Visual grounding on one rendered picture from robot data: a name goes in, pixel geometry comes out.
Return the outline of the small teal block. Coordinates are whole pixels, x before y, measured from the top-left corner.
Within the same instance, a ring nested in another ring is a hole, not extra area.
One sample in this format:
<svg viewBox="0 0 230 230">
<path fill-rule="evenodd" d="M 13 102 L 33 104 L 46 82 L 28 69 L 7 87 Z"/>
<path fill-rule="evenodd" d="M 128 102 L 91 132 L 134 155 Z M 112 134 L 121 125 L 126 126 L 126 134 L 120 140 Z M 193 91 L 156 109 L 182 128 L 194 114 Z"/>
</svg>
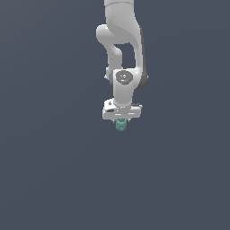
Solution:
<svg viewBox="0 0 230 230">
<path fill-rule="evenodd" d="M 127 120 L 126 119 L 117 119 L 116 120 L 116 129 L 118 131 L 124 131 L 127 126 Z"/>
</svg>

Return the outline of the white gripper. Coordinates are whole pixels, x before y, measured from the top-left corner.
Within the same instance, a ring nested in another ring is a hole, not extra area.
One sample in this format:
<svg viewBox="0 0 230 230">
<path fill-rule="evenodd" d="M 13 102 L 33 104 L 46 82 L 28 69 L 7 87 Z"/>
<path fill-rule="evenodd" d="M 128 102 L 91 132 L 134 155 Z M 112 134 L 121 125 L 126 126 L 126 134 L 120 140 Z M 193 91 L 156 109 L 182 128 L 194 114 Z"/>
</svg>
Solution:
<svg viewBox="0 0 230 230">
<path fill-rule="evenodd" d="M 128 107 L 117 107 L 113 103 L 113 99 L 106 100 L 102 109 L 102 118 L 115 121 L 116 119 L 139 118 L 143 106 L 141 104 L 131 104 Z"/>
</svg>

